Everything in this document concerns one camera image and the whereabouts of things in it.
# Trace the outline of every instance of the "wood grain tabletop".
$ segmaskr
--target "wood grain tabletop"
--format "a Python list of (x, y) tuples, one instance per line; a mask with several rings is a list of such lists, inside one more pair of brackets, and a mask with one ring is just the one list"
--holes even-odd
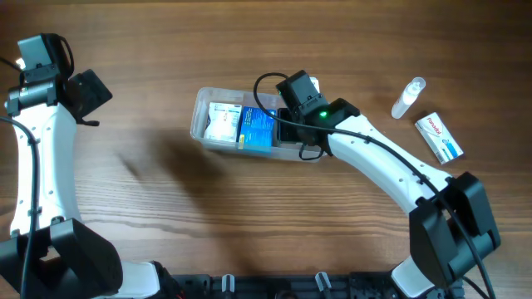
[[(305, 69), (329, 100), (350, 101), (417, 158), (480, 178), (502, 237), (485, 259), (495, 293), (532, 297), (530, 2), (0, 4), (0, 56), (14, 61), (17, 41), (39, 32), (64, 36), (76, 71), (91, 68), (114, 95), (87, 117), (100, 127), (77, 127), (74, 166), (83, 220), (122, 259), (174, 274), (257, 275), (388, 271), (408, 256), (406, 215), (342, 161), (219, 154), (190, 138), (200, 88), (251, 91), (265, 72)], [(6, 99), (18, 75), (0, 69)], [(392, 119), (415, 76), (426, 89)], [(444, 166), (414, 127), (431, 112), (465, 151)], [(0, 126), (0, 140), (6, 240), (17, 198), (12, 127)], [(481, 284), (475, 269), (469, 276)], [(16, 298), (1, 281), (0, 297)]]

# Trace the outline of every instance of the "white package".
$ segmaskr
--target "white package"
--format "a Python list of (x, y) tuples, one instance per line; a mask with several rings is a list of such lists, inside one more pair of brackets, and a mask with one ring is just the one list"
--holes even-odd
[(236, 142), (241, 112), (241, 105), (211, 102), (204, 138)]
[(416, 128), (423, 135), (441, 164), (464, 154), (436, 112), (418, 120)]

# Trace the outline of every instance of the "plastic bin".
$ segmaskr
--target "plastic bin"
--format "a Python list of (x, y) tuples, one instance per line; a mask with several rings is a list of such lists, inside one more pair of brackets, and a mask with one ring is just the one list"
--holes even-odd
[[(283, 99), (280, 96), (259, 94), (259, 100), (263, 103), (266, 109), (276, 110), (278, 108), (286, 107)], [(302, 161), (299, 158), (299, 149), (301, 144), (290, 144), (278, 142), (277, 129), (278, 124), (275, 122), (273, 128), (273, 144), (272, 147), (251, 146), (244, 145), (242, 149), (239, 148), (238, 142), (226, 142), (218, 140), (208, 140), (203, 138), (205, 127), (207, 126), (207, 115), (209, 113), (209, 104), (216, 103), (230, 103), (240, 104), (242, 107), (250, 106), (257, 107), (253, 92), (248, 91), (232, 91), (214, 87), (204, 87), (198, 91), (196, 104), (194, 107), (194, 114), (192, 116), (192, 124), (190, 126), (190, 135), (193, 139), (201, 142), (204, 148), (209, 150), (221, 150), (226, 152), (233, 152), (237, 154), (254, 155), (261, 157), (268, 157), (271, 159), (286, 159), (294, 161)], [(316, 157), (319, 154), (319, 147), (307, 147), (303, 151), (304, 158)]]

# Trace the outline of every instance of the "brown wooden surface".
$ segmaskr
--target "brown wooden surface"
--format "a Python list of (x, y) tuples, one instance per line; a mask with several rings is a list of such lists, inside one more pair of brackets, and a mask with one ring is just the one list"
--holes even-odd
[[(435, 166), (413, 121), (440, 114), (465, 151), (442, 168), (477, 175), (490, 196), (502, 236), (485, 260), (495, 291), (530, 298), (531, 12), (460, 1), (0, 6), (0, 55), (13, 60), (17, 40), (59, 33), (76, 70), (92, 68), (113, 93), (88, 118), (101, 127), (78, 126), (74, 165), (83, 219), (124, 259), (221, 275), (386, 271), (407, 257), (405, 215), (343, 162), (220, 155), (190, 138), (201, 87), (251, 91), (265, 72), (304, 68), (329, 100), (351, 101)], [(0, 67), (5, 99), (17, 74)], [(394, 120), (392, 104), (414, 76), (427, 88)], [(0, 140), (7, 239), (17, 197), (11, 127), (0, 127)], [(2, 281), (0, 297), (17, 295)]]

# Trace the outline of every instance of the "clear bottle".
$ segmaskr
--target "clear bottle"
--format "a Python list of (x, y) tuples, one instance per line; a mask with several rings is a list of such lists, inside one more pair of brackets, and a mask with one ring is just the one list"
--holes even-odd
[(425, 79), (416, 77), (406, 86), (405, 90), (392, 107), (393, 118), (400, 119), (401, 116), (405, 114), (408, 108), (410, 108), (414, 101), (416, 101), (423, 88), (425, 88), (425, 84)]

